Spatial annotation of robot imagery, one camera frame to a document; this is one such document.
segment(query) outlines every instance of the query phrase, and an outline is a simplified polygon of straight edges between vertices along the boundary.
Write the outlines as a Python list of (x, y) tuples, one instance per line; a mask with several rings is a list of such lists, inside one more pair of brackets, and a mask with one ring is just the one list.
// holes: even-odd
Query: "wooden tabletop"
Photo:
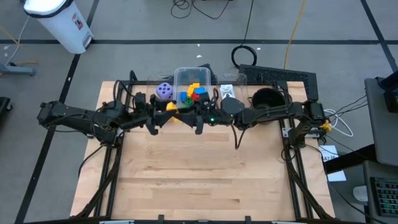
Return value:
[[(112, 101), (113, 83), (103, 82), (98, 107)], [(288, 85), (294, 101), (307, 99), (302, 82)], [(259, 88), (264, 86), (248, 86), (248, 95)], [(148, 95), (152, 90), (133, 87), (133, 92)], [(306, 142), (318, 147), (314, 139)], [(98, 146), (97, 140), (88, 140), (85, 156)], [(246, 215), (252, 220), (295, 220), (282, 148), (278, 121), (247, 130), (238, 150), (231, 128), (225, 126), (205, 126), (201, 135), (171, 120), (157, 136), (146, 128), (132, 129), (124, 138), (112, 218), (156, 220), (163, 214), (166, 220), (243, 220)], [(308, 189), (334, 216), (320, 153), (310, 147), (301, 152)], [(79, 213), (98, 189), (104, 155), (105, 150), (97, 153), (82, 168), (71, 215)], [(298, 187), (297, 191), (305, 217)], [(102, 214), (107, 201), (108, 191)]]

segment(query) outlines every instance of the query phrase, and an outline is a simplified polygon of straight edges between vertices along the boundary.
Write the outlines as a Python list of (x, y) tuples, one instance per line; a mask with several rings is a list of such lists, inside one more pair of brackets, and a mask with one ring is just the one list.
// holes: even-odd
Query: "purple cube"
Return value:
[(164, 101), (173, 99), (173, 87), (168, 83), (162, 83), (156, 88), (157, 96)]

